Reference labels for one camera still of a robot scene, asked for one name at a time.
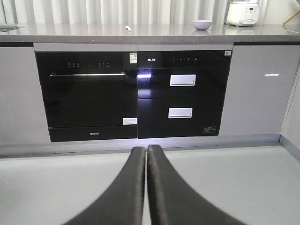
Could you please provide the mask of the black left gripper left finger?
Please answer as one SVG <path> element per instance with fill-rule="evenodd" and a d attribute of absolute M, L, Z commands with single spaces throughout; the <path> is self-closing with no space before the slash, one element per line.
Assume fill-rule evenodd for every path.
<path fill-rule="evenodd" d="M 67 225 L 141 225 L 145 184 L 145 148 L 134 147 L 118 176 L 89 207 Z"/>

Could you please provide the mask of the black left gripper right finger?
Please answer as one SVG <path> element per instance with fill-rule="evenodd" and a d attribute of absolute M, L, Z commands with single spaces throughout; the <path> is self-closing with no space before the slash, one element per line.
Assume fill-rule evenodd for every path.
<path fill-rule="evenodd" d="M 153 225 L 241 225 L 191 188 L 159 145 L 147 149 L 147 186 Z"/>

